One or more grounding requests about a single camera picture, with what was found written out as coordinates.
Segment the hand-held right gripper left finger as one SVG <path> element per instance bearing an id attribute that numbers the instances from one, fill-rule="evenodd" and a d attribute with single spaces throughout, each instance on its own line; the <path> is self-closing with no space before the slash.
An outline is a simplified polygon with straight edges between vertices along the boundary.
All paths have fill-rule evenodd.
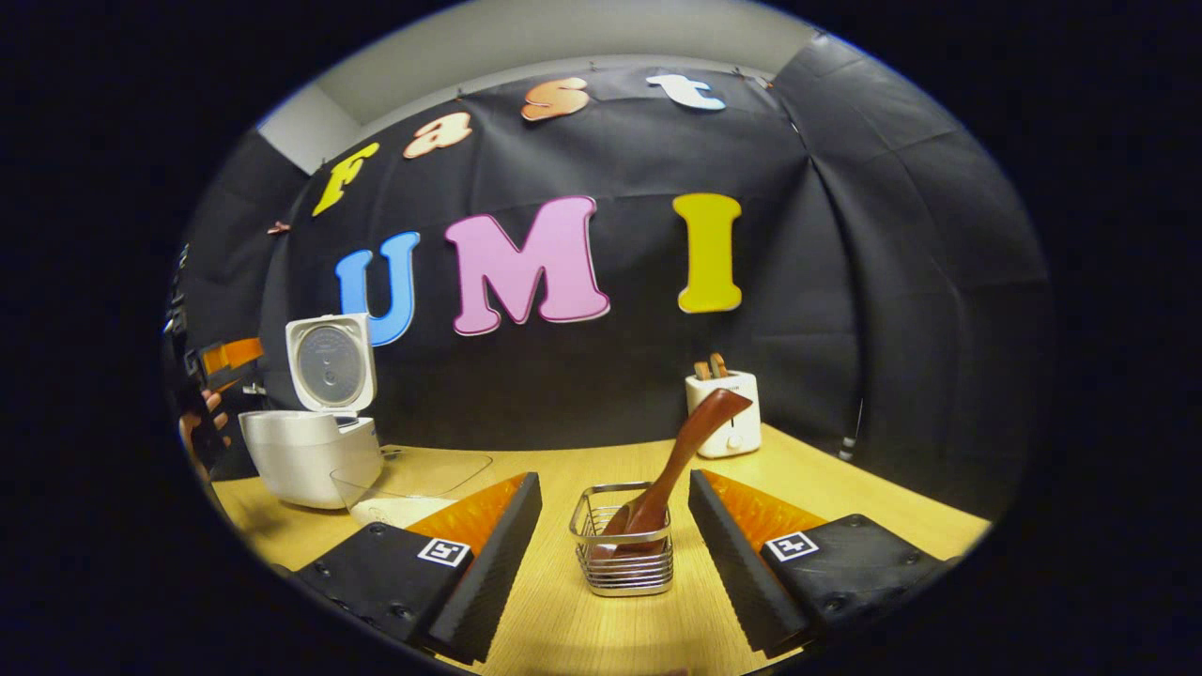
<path id="1" fill-rule="evenodd" d="M 389 642 L 484 662 L 541 510 L 537 472 L 519 472 L 407 528 L 361 527 L 296 588 Z"/>

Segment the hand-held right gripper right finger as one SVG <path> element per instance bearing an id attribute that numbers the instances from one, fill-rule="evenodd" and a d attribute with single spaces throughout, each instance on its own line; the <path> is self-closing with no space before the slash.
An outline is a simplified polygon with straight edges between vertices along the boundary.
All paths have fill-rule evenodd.
<path id="1" fill-rule="evenodd" d="M 748 645 L 768 657 L 883 619 L 958 564 L 863 514 L 825 521 L 718 472 L 691 472 L 688 509 Z"/>

